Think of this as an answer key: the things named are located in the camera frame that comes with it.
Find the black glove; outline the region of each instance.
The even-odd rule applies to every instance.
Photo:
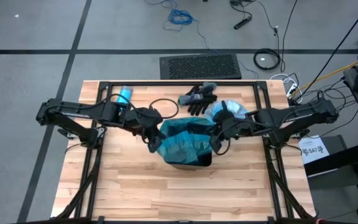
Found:
[[[208,106],[215,102],[218,98],[216,95],[212,94],[212,91],[215,89],[216,84],[214,85],[204,85],[200,88],[198,85],[194,86],[188,93],[186,93],[186,100],[183,100],[181,103],[181,98],[179,101],[181,105],[189,105],[187,112],[191,115],[198,116],[200,112],[205,113],[205,110]]]

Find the teal plastic bag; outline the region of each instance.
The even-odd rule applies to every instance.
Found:
[[[160,132],[166,136],[158,154],[169,164],[210,165],[212,147],[208,129],[213,123],[205,118],[179,118],[163,122]]]

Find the wooden table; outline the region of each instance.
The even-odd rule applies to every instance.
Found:
[[[267,85],[272,107],[288,107],[282,81],[268,80]],[[95,103],[98,86],[99,81],[84,81],[79,102]],[[131,101],[136,107],[148,107],[157,98],[176,101],[179,95],[188,92],[190,88],[191,86],[135,86]],[[116,86],[113,92],[119,93],[120,89],[120,86]],[[251,87],[218,85],[214,94],[218,95],[218,100],[236,100],[248,111],[256,110]],[[173,114],[176,110],[172,103],[166,101],[156,103],[154,108],[162,116]],[[176,118],[189,116],[185,107],[180,108]],[[90,120],[76,121],[83,126],[91,126]],[[78,140],[73,140],[68,146],[77,143]],[[58,215],[78,190],[85,151],[78,146],[67,152],[52,216]],[[282,157],[289,189],[306,211],[314,215],[300,152],[292,147],[285,147],[282,149]],[[287,213],[283,195],[280,190],[278,192],[285,217]],[[83,216],[87,198],[85,195]],[[267,216],[274,216],[274,206],[262,138],[240,138],[232,141],[229,152],[223,156],[214,154],[213,164],[209,167],[178,170],[166,164],[157,153],[149,153],[140,136],[134,137],[121,129],[108,128],[93,219],[100,215],[105,216],[106,220],[266,221]]]

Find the work glove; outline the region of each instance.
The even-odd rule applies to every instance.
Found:
[[[196,85],[186,95],[179,96],[179,105],[189,106],[187,112],[191,115],[204,114],[208,106],[218,98],[212,94],[215,88],[215,83],[204,82],[201,88]]]

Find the white cable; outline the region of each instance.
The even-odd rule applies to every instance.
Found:
[[[284,77],[286,77],[286,78],[284,78],[283,83],[293,82],[293,83],[296,85],[296,87],[299,89],[299,92],[300,92],[300,95],[301,95],[300,101],[297,101],[297,103],[301,103],[302,100],[303,100],[303,97],[302,97],[302,91],[301,91],[301,89],[300,89],[300,87],[299,87],[299,83],[297,83],[297,82],[296,82],[294,79],[292,79],[289,75],[284,74],[284,73],[276,74],[276,75],[270,77],[270,80],[272,80],[273,78],[278,77],[278,76],[284,76]]]

